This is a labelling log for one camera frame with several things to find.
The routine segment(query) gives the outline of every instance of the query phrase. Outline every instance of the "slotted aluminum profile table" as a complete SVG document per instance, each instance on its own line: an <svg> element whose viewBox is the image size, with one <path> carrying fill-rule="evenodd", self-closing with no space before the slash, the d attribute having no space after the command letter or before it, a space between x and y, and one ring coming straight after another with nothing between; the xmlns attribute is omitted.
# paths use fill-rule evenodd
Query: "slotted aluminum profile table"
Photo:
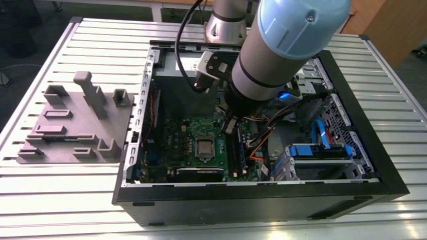
<svg viewBox="0 0 427 240"><path fill-rule="evenodd" d="M178 29L173 23L76 17L72 21L0 134L0 237L427 238L427 115L372 43L356 35L336 35L325 49L411 192L392 202L372 204L334 220L141 228L110 204L118 164L17 164L46 86L61 84L66 91L81 91L73 74L90 71L93 84L105 93L114 89L137 93L149 40L173 41ZM189 24L181 40L202 42L202 31Z"/></svg>

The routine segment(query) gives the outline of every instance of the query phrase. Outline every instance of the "motherboard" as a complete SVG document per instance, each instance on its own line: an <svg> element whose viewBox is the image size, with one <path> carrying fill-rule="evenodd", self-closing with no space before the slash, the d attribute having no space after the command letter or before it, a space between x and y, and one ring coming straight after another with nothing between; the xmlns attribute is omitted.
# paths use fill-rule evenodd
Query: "motherboard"
<svg viewBox="0 0 427 240"><path fill-rule="evenodd" d="M222 119L165 119L158 152L145 156L146 175L153 183L214 178L217 182L257 180L257 166L246 161L245 142L252 137L248 121L230 136L221 133Z"/></svg>

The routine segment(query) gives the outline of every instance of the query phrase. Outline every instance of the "open computer tower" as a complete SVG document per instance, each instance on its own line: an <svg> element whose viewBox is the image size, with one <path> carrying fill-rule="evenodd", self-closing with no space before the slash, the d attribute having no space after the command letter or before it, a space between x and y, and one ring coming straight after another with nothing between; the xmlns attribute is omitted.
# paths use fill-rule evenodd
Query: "open computer tower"
<svg viewBox="0 0 427 240"><path fill-rule="evenodd" d="M178 51L194 77L204 51L233 62L240 47L182 42ZM113 191L112 203L141 226L329 219L408 193L328 51L309 59L286 85L294 99L326 94L274 126L254 160L246 141L282 101L273 99L224 135L226 83L192 92L173 52L173 42L150 42ZM312 142L313 121L324 124L332 153Z"/></svg>

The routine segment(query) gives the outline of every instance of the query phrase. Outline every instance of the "floor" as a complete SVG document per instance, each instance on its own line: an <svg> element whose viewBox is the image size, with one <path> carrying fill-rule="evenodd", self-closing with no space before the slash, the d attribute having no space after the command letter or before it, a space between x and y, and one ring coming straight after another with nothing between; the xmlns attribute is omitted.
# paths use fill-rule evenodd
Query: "floor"
<svg viewBox="0 0 427 240"><path fill-rule="evenodd" d="M50 53L50 50L66 27L68 21L73 16L86 18L118 19L152 21L152 13L148 7L112 6L100 4L64 3L62 11L54 12L53 6L48 1L34 1L42 24L29 30L36 42L37 52L24 59L13 59L0 50L0 69L18 64L42 65ZM180 23L185 11L182 9L162 9L162 21ZM210 12L202 13L206 21ZM190 23L198 23L200 13L193 15ZM0 86L0 131L2 130L8 119L14 111L17 104L26 92L32 80L38 72L36 66L17 66L4 70L12 84L8 88ZM419 59L409 54L401 65L394 69L401 81L412 92L420 105L427 109L427 59Z"/></svg>

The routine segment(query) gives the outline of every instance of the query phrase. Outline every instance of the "cpu socket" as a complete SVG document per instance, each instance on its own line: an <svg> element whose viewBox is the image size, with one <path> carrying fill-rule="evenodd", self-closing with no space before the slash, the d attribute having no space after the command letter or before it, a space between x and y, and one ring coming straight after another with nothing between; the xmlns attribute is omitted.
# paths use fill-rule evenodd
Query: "cpu socket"
<svg viewBox="0 0 427 240"><path fill-rule="evenodd" d="M214 136L194 138L194 157L204 162L214 157Z"/></svg>

